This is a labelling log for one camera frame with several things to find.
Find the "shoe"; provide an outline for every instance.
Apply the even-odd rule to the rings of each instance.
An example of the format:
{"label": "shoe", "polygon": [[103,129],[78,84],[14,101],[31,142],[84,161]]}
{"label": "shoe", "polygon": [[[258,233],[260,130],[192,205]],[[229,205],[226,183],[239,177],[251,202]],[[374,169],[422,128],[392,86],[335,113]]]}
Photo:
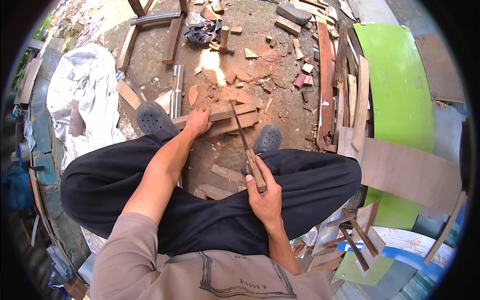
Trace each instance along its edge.
{"label": "shoe", "polygon": [[[265,125],[258,133],[255,144],[253,145],[253,152],[259,154],[269,150],[278,150],[282,143],[283,132],[274,124]],[[247,175],[247,161],[243,162],[242,171]]]}
{"label": "shoe", "polygon": [[177,135],[180,130],[175,127],[172,120],[158,103],[153,101],[146,101],[137,107],[135,113],[138,127],[147,134],[153,134],[160,128],[168,131],[172,135]]}

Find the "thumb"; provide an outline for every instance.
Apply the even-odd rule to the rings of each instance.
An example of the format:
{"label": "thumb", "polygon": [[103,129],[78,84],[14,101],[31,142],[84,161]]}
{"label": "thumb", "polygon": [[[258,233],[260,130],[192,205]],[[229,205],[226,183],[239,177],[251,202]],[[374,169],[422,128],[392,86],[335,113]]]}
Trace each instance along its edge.
{"label": "thumb", "polygon": [[253,178],[252,175],[247,175],[245,176],[245,181],[247,182],[248,196],[250,198],[253,198],[255,196],[260,196],[260,194],[257,191],[257,184],[255,182],[255,178]]}

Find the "forearm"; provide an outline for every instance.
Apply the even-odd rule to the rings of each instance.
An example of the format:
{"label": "forearm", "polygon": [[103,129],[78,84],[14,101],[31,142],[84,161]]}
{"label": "forearm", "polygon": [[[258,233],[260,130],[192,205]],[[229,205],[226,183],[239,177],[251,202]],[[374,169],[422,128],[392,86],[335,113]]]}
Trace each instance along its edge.
{"label": "forearm", "polygon": [[122,213],[139,213],[160,223],[194,139],[186,127],[157,151]]}
{"label": "forearm", "polygon": [[293,275],[298,275],[300,273],[299,264],[288,241],[283,220],[280,218],[280,221],[275,225],[265,226],[265,229],[268,234],[268,254],[270,258]]}

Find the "green laminate panel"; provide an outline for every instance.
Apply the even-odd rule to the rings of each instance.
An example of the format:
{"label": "green laminate panel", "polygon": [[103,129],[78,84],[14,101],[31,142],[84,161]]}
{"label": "green laminate panel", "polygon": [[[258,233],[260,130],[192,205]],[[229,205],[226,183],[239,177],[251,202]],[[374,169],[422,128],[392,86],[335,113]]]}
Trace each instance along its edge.
{"label": "green laminate panel", "polygon": [[373,267],[368,271],[367,276],[363,277],[356,260],[357,257],[353,252],[345,253],[342,263],[336,270],[334,277],[350,282],[375,286],[394,262],[393,258],[379,256]]}
{"label": "green laminate panel", "polygon": [[[354,28],[369,62],[375,139],[432,153],[432,100],[410,30],[390,24]],[[380,203],[374,225],[412,229],[420,204],[369,188],[365,205],[376,200]]]}

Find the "black pants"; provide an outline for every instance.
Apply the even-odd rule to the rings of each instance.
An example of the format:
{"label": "black pants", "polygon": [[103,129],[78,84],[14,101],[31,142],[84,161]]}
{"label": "black pants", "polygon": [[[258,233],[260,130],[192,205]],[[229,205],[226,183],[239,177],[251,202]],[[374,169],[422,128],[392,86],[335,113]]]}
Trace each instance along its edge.
{"label": "black pants", "polygon": [[[173,135],[160,129],[75,159],[61,179],[67,215],[108,238],[147,164]],[[324,221],[360,187],[356,160],[295,149],[260,155],[282,187],[282,218],[291,240]],[[219,249],[268,256],[265,228],[253,214],[247,191],[223,200],[203,200],[175,187],[158,226],[158,253],[170,256]]]}

